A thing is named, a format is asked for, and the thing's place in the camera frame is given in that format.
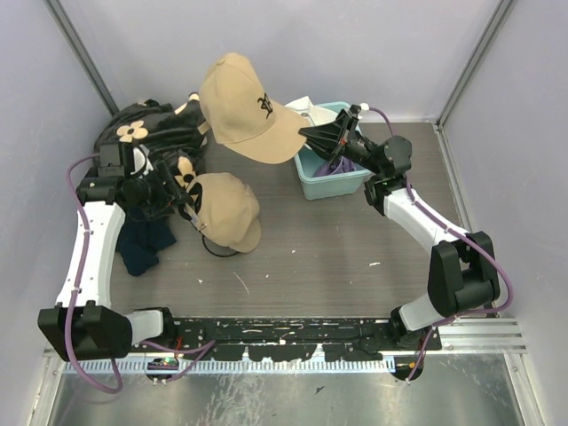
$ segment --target gray floor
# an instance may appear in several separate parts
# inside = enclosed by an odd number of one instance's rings
[[[414,187],[434,209],[457,221],[432,126],[395,128],[414,145],[409,173]],[[376,141],[387,138],[383,124],[362,130]],[[177,244],[160,254],[153,270],[134,278],[115,258],[115,310],[169,306],[176,316],[384,317],[426,290],[429,254],[367,206],[362,188],[353,195],[307,201],[293,162],[265,165],[210,144],[207,163],[208,171],[233,173],[252,187],[261,206],[259,246],[248,255],[213,257],[191,225],[174,217],[170,224]]]

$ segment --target beige baseball cap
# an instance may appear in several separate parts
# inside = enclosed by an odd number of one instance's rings
[[[213,64],[199,90],[201,111],[218,144],[258,162],[278,164],[304,145],[298,134],[310,124],[268,98],[250,61],[227,53]]]
[[[195,227],[219,246],[241,253],[260,241],[260,206],[250,186],[229,173],[205,173],[196,177],[188,192],[194,197]]]

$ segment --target cable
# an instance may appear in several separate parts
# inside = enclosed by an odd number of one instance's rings
[[[209,351],[209,349],[211,349],[213,347],[213,345],[215,344],[215,340],[211,340],[207,344],[203,345],[201,348],[190,349],[190,350],[187,350],[187,351],[186,350],[179,351],[179,350],[175,350],[175,349],[166,348],[165,346],[161,346],[161,345],[159,345],[157,343],[153,343],[153,342],[148,342],[147,340],[142,341],[140,343],[147,344],[148,346],[152,346],[153,348],[159,349],[160,351],[167,351],[167,352],[172,352],[172,353],[180,354],[180,355],[181,354],[191,355],[193,353],[200,352],[200,354],[197,356],[197,358],[194,359],[189,366],[184,368],[182,371],[180,371],[176,375],[173,375],[169,379],[166,379],[166,383],[170,383],[170,382],[173,382],[177,379],[182,378],[185,373],[187,373],[189,370],[191,370],[195,366],[195,364],[197,364],[197,362],[205,356],[205,354]]]
[[[374,107],[369,107],[369,111],[375,111],[376,113],[380,114],[381,117],[384,119],[384,122],[387,123],[387,127],[389,128],[389,132],[391,136],[394,136],[394,130],[392,129],[392,124],[391,124],[391,120],[389,120],[389,117],[387,117],[387,114],[385,114],[383,111],[381,111],[379,108],[374,108]]]
[[[229,253],[228,255],[219,255],[218,253],[215,253],[214,251],[212,251],[209,247],[207,247],[207,243],[205,242],[205,235],[201,235],[201,242],[203,243],[203,247],[213,256],[216,257],[233,257],[233,256],[237,256],[240,254],[240,251],[234,250],[233,253]]]
[[[64,330],[65,349],[66,349],[66,352],[67,352],[67,357],[69,358],[69,363],[73,366],[73,368],[75,369],[77,374],[79,374],[84,379],[84,381],[86,381],[88,384],[90,384],[92,387],[94,387],[95,389],[97,389],[99,391],[102,391],[102,392],[105,392],[105,393],[110,393],[110,394],[117,394],[122,390],[123,383],[122,383],[122,377],[121,377],[120,371],[118,371],[118,366],[116,365],[116,359],[112,358],[111,364],[112,364],[112,367],[113,367],[114,377],[116,377],[117,384],[116,384],[115,388],[111,388],[109,386],[106,386],[105,384],[97,382],[81,367],[81,364],[79,364],[79,360],[77,359],[77,357],[75,355],[75,351],[73,349],[73,337],[72,337],[72,333],[71,333],[71,327],[72,327],[72,324],[73,324],[73,313],[75,311],[75,306],[76,306],[76,303],[77,303],[77,295],[79,294],[79,291],[81,289],[81,278],[83,277],[83,270],[84,270],[84,267],[85,267],[85,263],[87,261],[87,254],[89,252],[89,242],[90,242],[90,239],[91,239],[91,228],[90,228],[90,225],[89,225],[89,219],[87,218],[87,213],[85,212],[83,205],[81,204],[81,201],[79,200],[79,197],[77,196],[77,194],[75,192],[75,187],[73,185],[71,173],[80,164],[87,162],[88,160],[91,160],[91,159],[98,157],[98,156],[99,156],[98,154],[93,154],[93,155],[89,155],[87,157],[84,157],[81,160],[71,164],[71,166],[69,166],[69,169],[67,170],[67,176],[66,176],[67,186],[69,187],[71,193],[73,194],[73,198],[74,198],[75,202],[77,203],[77,211],[79,212],[79,216],[81,217],[81,221],[83,222],[83,247],[81,249],[81,256],[79,257],[79,265],[77,265],[77,274],[75,276],[75,282],[73,284],[74,287],[73,287],[73,290],[71,292],[71,299],[69,300],[69,306],[67,307],[67,314],[66,314],[66,317],[65,317],[65,325],[64,325],[64,329],[65,329]],[[144,344],[156,347],[157,349],[160,349],[162,351],[172,351],[172,349],[170,349],[170,348],[166,348],[165,346],[160,346],[160,345],[152,343],[152,342],[144,341]],[[195,363],[197,361],[199,361],[201,358],[203,358],[203,356],[205,356],[205,354],[213,346],[213,344],[215,344],[214,340],[210,341],[209,343],[207,343],[206,345],[204,345],[203,347],[201,347],[199,349],[194,349],[194,350],[190,350],[190,351],[179,351],[179,353],[200,352],[200,355],[195,359],[194,362],[192,362],[189,365],[189,367],[187,367],[181,373],[171,377],[168,381],[171,382],[173,380],[177,380],[184,373],[189,371],[195,365]]]
[[[385,122],[387,123],[387,126],[389,127],[390,135],[394,136],[394,131],[392,129],[391,121],[389,120],[387,115],[378,108],[369,107],[369,110],[375,111],[376,113],[381,115],[381,117],[385,120]],[[472,309],[472,310],[465,311],[465,312],[458,312],[453,317],[444,318],[444,319],[432,324],[430,326],[430,330],[429,330],[428,334],[426,335],[426,338],[424,339],[424,342],[422,343],[420,353],[418,354],[418,360],[416,360],[416,363],[415,363],[413,369],[410,371],[410,375],[408,375],[408,377],[406,379],[406,381],[408,383],[410,383],[410,380],[414,377],[414,373],[416,372],[416,370],[418,369],[418,366],[420,366],[423,358],[426,355],[426,346],[428,344],[428,341],[430,340],[430,337],[432,336],[432,333],[434,332],[434,328],[450,324],[450,323],[454,322],[454,320],[457,317],[460,317],[460,316],[466,315],[466,314],[468,314],[468,315],[478,314],[478,313],[487,314],[487,313],[497,313],[497,312],[504,311],[507,308],[509,308],[511,306],[511,304],[513,303],[514,292],[513,292],[513,285],[511,283],[511,280],[510,280],[509,276],[507,275],[507,273],[505,272],[505,270],[502,268],[502,266],[493,257],[491,257],[491,255],[489,253],[487,253],[485,250],[483,250],[481,247],[479,247],[472,239],[468,238],[467,236],[465,236],[461,233],[458,233],[451,226],[447,226],[444,222],[442,222],[439,218],[437,218],[431,211],[429,211],[425,206],[423,206],[419,201],[417,201],[416,197],[414,196],[414,193],[413,193],[412,185],[410,184],[410,181],[408,179],[406,180],[406,193],[408,194],[408,198],[410,198],[410,201],[427,218],[429,218],[434,224],[436,224],[440,228],[444,229],[447,233],[450,233],[455,238],[465,242],[468,246],[470,246],[477,253],[479,253],[479,255],[481,255],[487,262],[489,262],[491,264],[491,266],[493,268],[495,268],[497,273],[499,273],[500,276],[503,278],[503,281],[505,282],[505,287],[507,288],[507,299],[505,300],[505,303],[502,304],[501,306],[497,306],[495,308],[488,308],[488,309],[485,309],[485,308],[484,309]]]

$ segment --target black embroidered logo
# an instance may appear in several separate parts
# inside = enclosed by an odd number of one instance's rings
[[[273,111],[268,95],[265,93],[264,98],[258,98],[257,102],[260,102],[260,109],[264,109],[266,111],[266,119],[268,119],[268,116],[272,114]]]
[[[195,213],[199,213],[201,210],[201,198],[203,196],[203,186],[198,182],[189,190],[189,196],[193,201],[193,210]]]

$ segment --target navy fabric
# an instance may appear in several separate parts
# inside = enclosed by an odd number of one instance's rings
[[[128,273],[138,277],[160,263],[158,251],[175,242],[167,219],[145,221],[139,209],[131,208],[118,235],[116,251],[120,252]]]

